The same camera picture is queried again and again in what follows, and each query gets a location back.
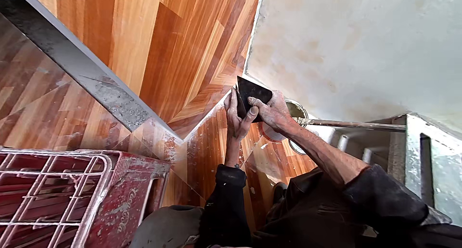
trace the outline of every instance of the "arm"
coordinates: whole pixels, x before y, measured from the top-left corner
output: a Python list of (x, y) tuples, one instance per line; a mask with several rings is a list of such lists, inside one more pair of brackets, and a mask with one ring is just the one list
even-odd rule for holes
[(268, 104), (252, 97), (249, 97), (248, 101), (258, 107), (264, 122), (299, 145), (336, 185), (340, 187), (346, 185), (362, 170), (369, 167), (365, 162), (332, 147), (314, 133), (301, 127), (290, 116), (280, 91), (273, 92), (273, 98)]
[(196, 247), (221, 245), (241, 247), (250, 245), (250, 230), (244, 209), (242, 188), (247, 179), (239, 168), (239, 148), (247, 135), (251, 122), (257, 117), (258, 108), (252, 107), (244, 119), (237, 116), (237, 93), (234, 88), (225, 99), (228, 132), (225, 163), (218, 165), (215, 188), (205, 203), (200, 220), (199, 240)]
[(427, 217), (428, 208), (422, 200), (380, 166), (371, 167), (299, 126), (290, 117), (280, 92), (274, 91), (268, 104), (255, 98), (248, 101), (258, 107), (264, 122), (303, 148), (343, 190), (357, 215), (380, 233), (403, 232)]

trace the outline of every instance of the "laminate flooring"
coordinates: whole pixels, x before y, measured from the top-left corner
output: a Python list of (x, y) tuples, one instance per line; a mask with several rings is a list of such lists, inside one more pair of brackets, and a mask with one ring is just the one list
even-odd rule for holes
[(39, 0), (186, 137), (241, 75), (258, 0)]

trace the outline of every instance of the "metal pole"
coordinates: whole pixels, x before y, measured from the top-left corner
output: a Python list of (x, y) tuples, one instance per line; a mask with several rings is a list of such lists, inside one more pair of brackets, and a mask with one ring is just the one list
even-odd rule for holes
[(358, 128), (373, 131), (392, 131), (406, 132), (406, 126), (400, 124), (375, 124), (375, 123), (357, 123), (357, 122), (341, 122), (330, 120), (314, 120), (301, 117), (293, 117), (299, 124), (321, 125), (330, 127)]

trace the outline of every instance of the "finger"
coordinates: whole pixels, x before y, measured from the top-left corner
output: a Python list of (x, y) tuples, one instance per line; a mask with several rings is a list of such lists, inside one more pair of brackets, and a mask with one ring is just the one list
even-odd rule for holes
[(273, 92), (273, 96), (268, 101), (267, 105), (269, 107), (274, 107), (274, 104), (280, 102), (281, 100), (284, 101), (284, 95), (279, 90), (271, 90)]
[(237, 115), (237, 92), (234, 88), (231, 89), (231, 102), (229, 110), (231, 113), (235, 113)]
[(249, 96), (247, 98), (247, 101), (251, 106), (256, 106), (258, 107), (258, 109), (268, 107), (268, 105), (264, 104), (262, 101), (260, 101), (260, 99), (257, 99), (255, 97)]
[(230, 108), (231, 94), (232, 92), (228, 93), (228, 96), (225, 98), (225, 101), (223, 102), (226, 111), (228, 111), (228, 109)]
[(244, 120), (241, 123), (241, 128), (244, 128), (246, 131), (249, 131), (250, 124), (255, 120), (258, 114), (258, 107), (252, 106), (252, 108), (247, 112)]

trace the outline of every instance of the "wall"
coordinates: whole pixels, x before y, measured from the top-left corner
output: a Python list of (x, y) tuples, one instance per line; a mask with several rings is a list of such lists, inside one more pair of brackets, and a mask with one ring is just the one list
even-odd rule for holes
[(263, 0), (248, 75), (323, 119), (462, 131), (462, 0)]

